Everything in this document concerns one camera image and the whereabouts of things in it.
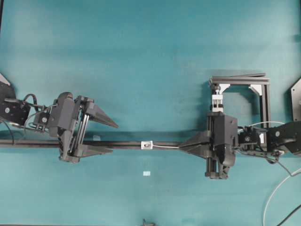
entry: wire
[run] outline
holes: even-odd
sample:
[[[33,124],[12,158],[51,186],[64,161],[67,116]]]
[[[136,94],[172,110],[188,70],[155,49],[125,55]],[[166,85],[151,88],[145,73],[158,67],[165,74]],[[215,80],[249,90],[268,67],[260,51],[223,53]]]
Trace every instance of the wire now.
[[[160,146],[160,145],[153,145],[153,147],[163,147],[163,148],[179,148],[176,146]]]
[[[257,157],[257,158],[263,158],[263,159],[266,159],[266,160],[270,160],[274,163],[278,163],[282,168],[285,169],[285,171],[291,176],[293,177],[293,174],[288,170],[287,167],[285,167],[281,162],[279,162],[278,160],[275,160],[275,159],[271,159],[271,158],[268,158],[268,157],[265,157],[265,156],[257,156],[257,155],[250,155],[250,154],[246,154],[246,153],[243,153],[241,151],[237,151],[238,153],[240,154],[244,154],[244,155],[247,155],[247,156],[250,156],[250,157]]]
[[[269,203],[272,199],[272,197],[274,196],[274,194],[276,193],[276,191],[281,187],[281,185],[288,180],[288,178],[291,178],[291,177],[294,177],[294,176],[297,176],[301,173],[301,168],[297,169],[295,172],[293,172],[291,175],[287,176],[286,178],[284,178],[276,187],[275,189],[273,190],[273,192],[271,193],[271,195],[269,196],[268,200],[267,200],[267,203],[265,204],[265,207],[264,207],[264,211],[263,211],[263,216],[262,216],[262,225],[265,226],[265,221],[266,221],[266,214],[267,214],[267,209],[268,209],[268,206],[269,206]]]
[[[34,104],[34,105],[37,105],[37,104],[38,104],[36,95],[34,95],[34,94],[32,94],[32,93],[27,94],[27,95],[23,98],[23,102],[25,103],[26,100],[27,100],[29,97],[32,97],[32,100],[33,100],[33,104]],[[36,106],[34,107],[34,109],[36,110],[36,112],[39,111],[39,108],[36,107]]]
[[[23,140],[23,139],[26,137],[26,130],[34,130],[34,129],[30,129],[30,128],[27,128],[27,127],[26,127],[26,125],[27,125],[29,119],[30,119],[31,117],[35,116],[35,115],[38,115],[38,114],[43,113],[43,112],[45,112],[45,111],[48,111],[50,108],[52,108],[52,107],[54,107],[54,106],[56,106],[56,105],[50,105],[50,106],[48,106],[48,107],[42,109],[41,111],[36,112],[36,113],[30,115],[30,116],[26,119],[26,121],[25,121],[25,123],[24,123],[24,126],[22,126],[22,128],[23,128],[23,130],[24,130],[24,135],[23,135],[23,137],[21,137],[21,138],[16,142],[16,144],[17,144],[18,142],[20,142],[21,140]]]
[[[285,123],[280,122],[280,121],[261,121],[261,122],[258,122],[258,123],[254,123],[254,124],[252,124],[252,125],[248,125],[248,127],[256,126],[256,125],[264,124],[264,123],[278,123],[278,124],[285,124]]]
[[[14,138],[13,132],[11,131],[11,129],[10,129],[10,127],[8,126],[7,122],[4,121],[4,120],[1,120],[1,119],[0,119],[0,122],[4,123],[4,124],[6,125],[6,127],[8,128],[9,133],[10,133],[10,135],[11,135],[11,139],[12,139],[12,145],[14,145],[14,144],[15,144],[15,138]]]
[[[301,205],[297,206],[286,218],[284,218],[277,226],[281,226],[287,219],[289,219],[298,209],[301,208]]]

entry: teal background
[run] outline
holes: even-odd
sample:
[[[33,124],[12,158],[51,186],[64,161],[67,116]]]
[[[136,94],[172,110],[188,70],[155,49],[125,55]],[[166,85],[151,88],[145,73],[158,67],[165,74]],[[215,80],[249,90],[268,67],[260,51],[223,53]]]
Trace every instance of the teal background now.
[[[94,98],[119,129],[92,122],[88,137],[184,141],[205,128],[213,75],[265,72],[272,119],[290,121],[300,27],[298,0],[5,0],[0,72],[18,98],[35,93],[45,105],[64,91]],[[259,120],[247,88],[224,98],[240,125]],[[205,178],[205,161],[179,151],[115,150],[79,164],[57,157],[56,149],[0,150],[0,223],[258,226],[286,177],[242,156],[225,181]],[[282,163],[301,166],[291,156]],[[268,226],[300,204],[300,186],[296,177],[279,190]],[[300,221],[297,212],[286,226]]]

